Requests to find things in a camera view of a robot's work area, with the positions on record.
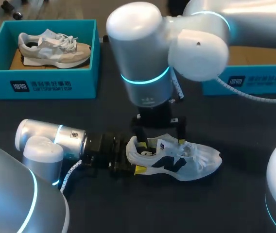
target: white sneaker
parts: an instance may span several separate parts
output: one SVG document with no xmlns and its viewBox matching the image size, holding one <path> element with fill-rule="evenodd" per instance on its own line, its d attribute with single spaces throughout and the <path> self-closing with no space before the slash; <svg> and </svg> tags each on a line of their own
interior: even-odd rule
<svg viewBox="0 0 276 233">
<path fill-rule="evenodd" d="M 141 166 L 138 174 L 165 173 L 180 181 L 191 181 L 205 177 L 218 169 L 222 163 L 219 152 L 214 148 L 178 140 L 169 134 L 148 138 L 149 150 L 137 152 L 137 138 L 134 136 L 126 146 L 126 156 L 131 164 Z"/>
<path fill-rule="evenodd" d="M 79 66 L 90 58 L 91 47 L 77 38 L 46 30 L 41 35 L 21 33 L 18 46 L 26 66 L 52 65 L 58 68 Z"/>
</svg>

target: dark table surface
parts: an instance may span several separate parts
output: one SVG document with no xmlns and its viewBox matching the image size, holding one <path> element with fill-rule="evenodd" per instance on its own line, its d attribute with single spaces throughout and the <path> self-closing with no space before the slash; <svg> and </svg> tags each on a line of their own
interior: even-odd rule
<svg viewBox="0 0 276 233">
<path fill-rule="evenodd" d="M 102 44 L 101 64 L 95 100 L 0 101 L 0 148 L 21 159 L 14 139 L 25 118 L 130 135 L 137 110 L 108 43 Z M 191 142 L 222 153 L 219 170 L 194 182 L 168 175 L 113 180 L 106 170 L 90 178 L 78 171 L 71 179 L 69 233 L 265 232 L 265 170 L 276 147 L 276 105 L 238 96 L 204 97 L 199 83 L 179 80 L 186 99 L 173 111 L 187 116 Z"/>
</svg>

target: teal shoe box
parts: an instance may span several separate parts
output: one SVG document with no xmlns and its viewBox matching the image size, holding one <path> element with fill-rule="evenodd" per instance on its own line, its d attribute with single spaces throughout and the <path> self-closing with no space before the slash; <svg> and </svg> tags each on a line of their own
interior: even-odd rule
<svg viewBox="0 0 276 233">
<path fill-rule="evenodd" d="M 276 94 L 276 65 L 228 66 L 219 78 L 247 94 Z M 209 96 L 235 95 L 215 80 L 203 82 L 202 89 Z"/>
<path fill-rule="evenodd" d="M 10 70 L 20 33 L 50 29 L 91 45 L 89 68 Z M 100 42 L 96 20 L 5 21 L 0 28 L 0 100 L 96 98 Z"/>
</svg>

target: sticker label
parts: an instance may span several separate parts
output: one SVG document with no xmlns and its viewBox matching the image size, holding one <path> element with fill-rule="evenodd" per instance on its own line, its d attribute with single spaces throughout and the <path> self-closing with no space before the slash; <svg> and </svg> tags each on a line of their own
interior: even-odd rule
<svg viewBox="0 0 276 233">
<path fill-rule="evenodd" d="M 10 84 L 15 92 L 29 92 L 29 87 L 24 80 L 10 81 Z"/>
<path fill-rule="evenodd" d="M 229 84 L 232 87 L 241 87 L 243 86 L 244 80 L 245 76 L 231 76 L 227 84 Z"/>
</svg>

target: new balance logo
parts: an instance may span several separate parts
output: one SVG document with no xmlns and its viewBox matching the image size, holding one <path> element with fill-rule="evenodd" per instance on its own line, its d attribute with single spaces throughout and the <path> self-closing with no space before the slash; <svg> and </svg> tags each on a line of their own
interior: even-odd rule
<svg viewBox="0 0 276 233">
<path fill-rule="evenodd" d="M 173 164 L 174 160 L 174 157 L 165 156 L 153 164 L 152 167 L 164 167 L 165 170 L 177 172 L 187 163 L 184 158 L 180 158 L 175 164 Z"/>
</svg>

